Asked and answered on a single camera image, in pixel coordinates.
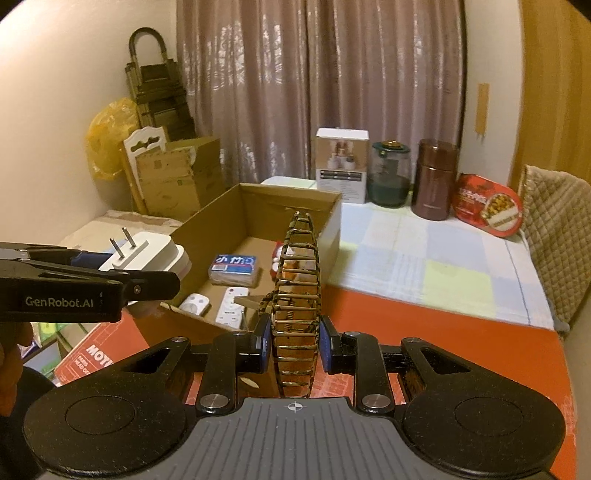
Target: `brown thermos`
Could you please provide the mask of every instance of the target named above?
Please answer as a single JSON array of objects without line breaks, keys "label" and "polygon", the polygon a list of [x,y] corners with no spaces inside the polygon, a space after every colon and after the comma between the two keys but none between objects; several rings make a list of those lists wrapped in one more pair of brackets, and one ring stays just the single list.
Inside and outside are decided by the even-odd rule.
[{"label": "brown thermos", "polygon": [[427,220],[445,220],[456,185],[457,148],[439,140],[421,140],[411,210]]}]

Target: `person's hand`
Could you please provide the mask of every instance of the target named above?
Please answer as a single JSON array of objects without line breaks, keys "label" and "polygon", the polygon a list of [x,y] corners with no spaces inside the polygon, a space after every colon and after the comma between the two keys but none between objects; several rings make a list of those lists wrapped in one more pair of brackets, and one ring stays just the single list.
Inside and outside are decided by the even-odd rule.
[{"label": "person's hand", "polygon": [[0,415],[8,417],[17,401],[17,383],[22,374],[22,358],[18,345],[31,345],[33,327],[28,322],[10,325],[0,323],[0,331],[4,329],[16,330],[13,345],[7,346],[5,350],[0,344]]}]

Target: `green jar lid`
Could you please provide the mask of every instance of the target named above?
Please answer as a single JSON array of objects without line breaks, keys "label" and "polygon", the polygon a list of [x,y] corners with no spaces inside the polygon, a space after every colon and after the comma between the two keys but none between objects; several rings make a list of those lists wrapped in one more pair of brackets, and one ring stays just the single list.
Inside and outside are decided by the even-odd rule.
[{"label": "green jar lid", "polygon": [[403,143],[396,142],[396,140],[386,140],[383,142],[376,142],[372,145],[380,156],[385,156],[387,152],[407,153],[410,148]]}]

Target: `plug prong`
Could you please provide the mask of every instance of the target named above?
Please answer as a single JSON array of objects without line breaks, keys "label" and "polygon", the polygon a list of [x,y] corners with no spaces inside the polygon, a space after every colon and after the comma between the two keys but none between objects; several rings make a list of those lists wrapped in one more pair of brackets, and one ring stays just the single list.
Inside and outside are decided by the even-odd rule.
[{"label": "plug prong", "polygon": [[115,241],[115,239],[113,238],[109,238],[109,240],[111,241],[111,243],[113,244],[113,247],[115,247],[115,250],[117,251],[117,253],[119,254],[120,258],[125,258],[125,255],[123,254],[123,252],[121,251],[121,249],[119,248],[119,245],[117,245],[117,242]]},{"label": "plug prong", "polygon": [[123,227],[122,230],[123,230],[123,233],[125,234],[125,237],[127,238],[127,241],[131,245],[131,248],[137,247],[137,245],[134,242],[134,237],[132,237],[130,235],[130,233],[128,232],[127,228]]}]

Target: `round black pad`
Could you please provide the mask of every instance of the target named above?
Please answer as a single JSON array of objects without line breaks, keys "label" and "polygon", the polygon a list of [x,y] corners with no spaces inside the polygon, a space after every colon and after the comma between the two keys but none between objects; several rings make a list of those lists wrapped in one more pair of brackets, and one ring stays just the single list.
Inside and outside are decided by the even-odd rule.
[{"label": "round black pad", "polygon": [[27,412],[25,438],[48,470],[124,475],[152,465],[179,442],[186,414],[178,398],[138,377],[96,379],[56,388]]},{"label": "round black pad", "polygon": [[466,430],[485,437],[513,433],[523,424],[519,407],[500,398],[469,398],[456,407],[455,415],[457,422]]},{"label": "round black pad", "polygon": [[407,406],[404,433],[431,463],[464,476],[521,478],[544,469],[564,438],[560,410],[509,383],[427,389]]},{"label": "round black pad", "polygon": [[66,412],[67,424],[88,435],[116,432],[129,425],[134,417],[135,408],[130,402],[109,395],[85,398],[74,403]]}]

